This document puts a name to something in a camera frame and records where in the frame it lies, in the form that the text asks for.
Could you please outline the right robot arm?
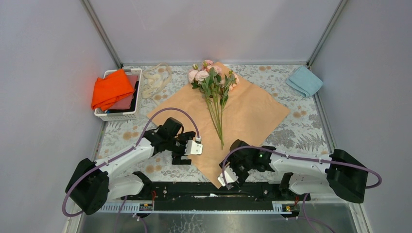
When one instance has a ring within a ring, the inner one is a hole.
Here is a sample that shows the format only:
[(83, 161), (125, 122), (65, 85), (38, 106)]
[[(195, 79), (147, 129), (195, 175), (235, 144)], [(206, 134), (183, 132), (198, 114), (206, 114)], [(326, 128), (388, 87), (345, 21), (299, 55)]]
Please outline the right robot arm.
[(370, 171), (344, 150), (332, 154), (290, 154), (271, 146), (250, 146), (236, 140), (220, 163), (218, 181), (227, 189), (242, 187), (250, 170), (273, 172), (282, 178), (273, 191), (285, 200), (309, 194), (335, 194), (352, 203), (363, 203)]

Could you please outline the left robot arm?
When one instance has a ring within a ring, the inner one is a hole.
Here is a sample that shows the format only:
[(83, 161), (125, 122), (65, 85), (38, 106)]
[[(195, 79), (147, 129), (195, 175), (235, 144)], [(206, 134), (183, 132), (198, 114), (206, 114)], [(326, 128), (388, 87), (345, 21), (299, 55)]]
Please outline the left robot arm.
[(155, 129), (145, 130), (136, 143), (122, 149), (119, 154), (91, 161), (81, 160), (65, 189), (62, 211), (66, 211), (69, 199), (81, 209), (80, 214), (97, 212), (108, 200), (135, 195), (143, 200), (149, 197), (151, 187), (136, 174), (120, 177), (131, 165), (147, 160), (158, 153), (170, 151), (172, 156), (182, 157), (202, 154), (202, 138), (198, 130), (184, 130), (183, 124), (170, 117)]

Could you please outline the fake rose stem with bud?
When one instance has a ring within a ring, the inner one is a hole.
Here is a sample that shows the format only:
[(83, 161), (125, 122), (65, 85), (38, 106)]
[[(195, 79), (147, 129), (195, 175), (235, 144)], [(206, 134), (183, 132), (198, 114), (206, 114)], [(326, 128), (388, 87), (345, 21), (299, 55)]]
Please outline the fake rose stem with bud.
[(233, 70), (229, 70), (229, 73), (224, 76), (220, 83), (220, 113), (219, 113), (219, 120), (220, 120), (220, 140), (221, 143), (223, 142), (223, 111), (229, 99), (229, 92), (232, 91), (236, 86), (240, 83), (240, 78)]

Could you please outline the brown kraft wrapping paper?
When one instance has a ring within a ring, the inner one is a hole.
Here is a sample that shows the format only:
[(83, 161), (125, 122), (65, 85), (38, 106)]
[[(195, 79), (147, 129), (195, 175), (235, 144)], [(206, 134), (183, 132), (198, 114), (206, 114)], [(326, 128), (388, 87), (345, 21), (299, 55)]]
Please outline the brown kraft wrapping paper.
[(222, 185), (218, 177), (222, 172), (219, 164), (229, 153), (237, 139), (249, 145), (259, 146), (290, 113), (267, 91), (240, 77), (240, 84), (229, 92), (223, 110), (223, 140), (220, 140), (202, 93), (191, 84), (184, 85), (147, 114), (155, 125), (169, 117), (180, 121), (186, 131), (200, 132), (203, 151), (191, 155), (192, 164), (216, 187)]

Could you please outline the pink fake rose stem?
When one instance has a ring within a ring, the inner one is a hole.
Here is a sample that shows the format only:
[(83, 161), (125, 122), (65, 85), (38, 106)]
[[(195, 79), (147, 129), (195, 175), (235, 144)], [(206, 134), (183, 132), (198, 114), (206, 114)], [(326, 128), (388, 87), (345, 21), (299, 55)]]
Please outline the pink fake rose stem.
[(202, 70), (206, 71), (209, 76), (202, 82), (202, 89), (205, 94), (206, 105), (212, 119), (213, 126), (216, 130), (217, 136), (220, 139), (220, 82), (222, 80), (221, 67), (214, 65), (211, 60), (204, 60), (202, 63)]

